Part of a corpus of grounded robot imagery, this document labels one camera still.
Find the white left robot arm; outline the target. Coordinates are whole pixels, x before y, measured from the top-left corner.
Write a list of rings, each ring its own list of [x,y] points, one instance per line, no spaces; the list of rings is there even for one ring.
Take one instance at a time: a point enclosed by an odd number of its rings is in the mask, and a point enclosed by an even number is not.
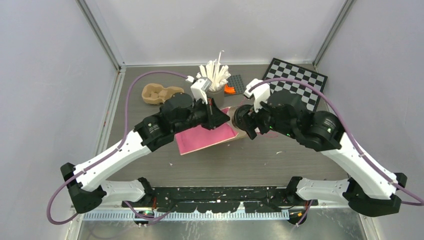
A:
[[[65,163],[60,167],[63,179],[77,213],[83,214],[101,203],[130,201],[141,207],[153,202],[153,190],[144,178],[133,181],[107,179],[128,165],[174,141],[175,135],[201,126],[214,130],[230,121],[211,98],[203,102],[186,93],[176,93],[145,117],[125,138],[96,157],[78,165]]]

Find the pink paper gift bag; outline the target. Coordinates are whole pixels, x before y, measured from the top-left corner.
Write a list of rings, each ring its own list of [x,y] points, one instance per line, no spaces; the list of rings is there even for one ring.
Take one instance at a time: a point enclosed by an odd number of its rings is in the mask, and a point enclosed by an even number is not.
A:
[[[230,120],[216,129],[208,130],[198,125],[175,135],[181,156],[193,153],[214,145],[247,138],[245,131],[234,126]]]

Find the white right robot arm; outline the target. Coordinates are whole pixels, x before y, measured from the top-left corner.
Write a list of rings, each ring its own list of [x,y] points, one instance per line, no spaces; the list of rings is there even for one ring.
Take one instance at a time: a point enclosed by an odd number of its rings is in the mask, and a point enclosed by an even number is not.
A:
[[[396,195],[396,184],[404,187],[407,176],[388,172],[360,145],[352,144],[337,116],[324,110],[308,110],[300,96],[287,90],[246,90],[244,96],[254,102],[241,106],[233,122],[251,139],[269,131],[280,133],[330,158],[348,173],[348,178],[342,180],[294,176],[285,189],[288,203],[339,202],[368,217],[399,212],[402,201]]]

